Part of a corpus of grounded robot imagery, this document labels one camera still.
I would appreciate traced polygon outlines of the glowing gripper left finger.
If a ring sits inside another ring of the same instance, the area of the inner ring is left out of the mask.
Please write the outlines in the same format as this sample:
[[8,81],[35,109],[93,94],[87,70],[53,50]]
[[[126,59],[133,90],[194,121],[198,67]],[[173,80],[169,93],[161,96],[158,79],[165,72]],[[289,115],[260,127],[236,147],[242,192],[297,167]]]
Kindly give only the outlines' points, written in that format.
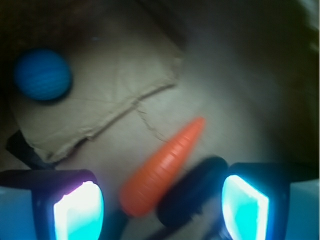
[[2,240],[97,240],[103,218],[102,190],[89,170],[0,173]]

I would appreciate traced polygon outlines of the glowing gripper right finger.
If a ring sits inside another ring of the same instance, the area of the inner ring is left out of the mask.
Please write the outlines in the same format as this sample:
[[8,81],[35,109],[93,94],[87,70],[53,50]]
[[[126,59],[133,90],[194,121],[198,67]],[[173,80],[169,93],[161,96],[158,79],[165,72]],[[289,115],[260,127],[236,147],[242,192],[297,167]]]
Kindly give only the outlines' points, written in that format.
[[235,163],[221,193],[233,240],[318,240],[319,170],[299,163]]

